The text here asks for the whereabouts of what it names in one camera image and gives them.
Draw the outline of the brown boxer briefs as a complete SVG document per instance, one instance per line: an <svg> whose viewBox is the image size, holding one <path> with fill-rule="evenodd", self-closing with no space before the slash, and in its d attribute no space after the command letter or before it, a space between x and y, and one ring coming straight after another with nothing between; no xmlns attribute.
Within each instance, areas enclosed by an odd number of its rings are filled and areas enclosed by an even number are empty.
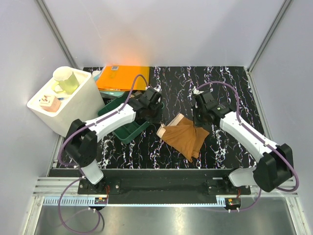
<svg viewBox="0 0 313 235"><path fill-rule="evenodd" d="M209 132L202 127L194 127L193 121L179 113L168 125L162 124L156 134L191 163L199 158Z"/></svg>

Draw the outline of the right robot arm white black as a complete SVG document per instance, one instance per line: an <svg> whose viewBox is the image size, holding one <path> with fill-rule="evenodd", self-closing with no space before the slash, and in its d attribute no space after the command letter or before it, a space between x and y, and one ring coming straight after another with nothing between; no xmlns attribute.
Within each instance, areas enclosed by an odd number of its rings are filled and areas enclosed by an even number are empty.
<svg viewBox="0 0 313 235"><path fill-rule="evenodd" d="M210 91L193 90L195 105L193 122L196 127L207 128L214 124L234 137L254 158L255 167L238 168L222 181L224 192L233 194L241 186L257 185L271 192L292 177L292 149L278 145L260 134L227 103L219 103Z"/></svg>

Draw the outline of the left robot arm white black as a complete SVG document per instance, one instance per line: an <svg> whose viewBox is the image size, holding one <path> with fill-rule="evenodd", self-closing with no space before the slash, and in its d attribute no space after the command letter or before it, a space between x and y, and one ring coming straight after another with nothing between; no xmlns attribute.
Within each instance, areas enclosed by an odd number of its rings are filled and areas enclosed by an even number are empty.
<svg viewBox="0 0 313 235"><path fill-rule="evenodd" d="M143 94L128 95L115 109L97 118L82 122L72 122L62 148L74 160L89 182L89 189L96 194L105 190L104 174L96 161L97 144L116 129L144 119L150 123L161 121L161 89L148 87Z"/></svg>

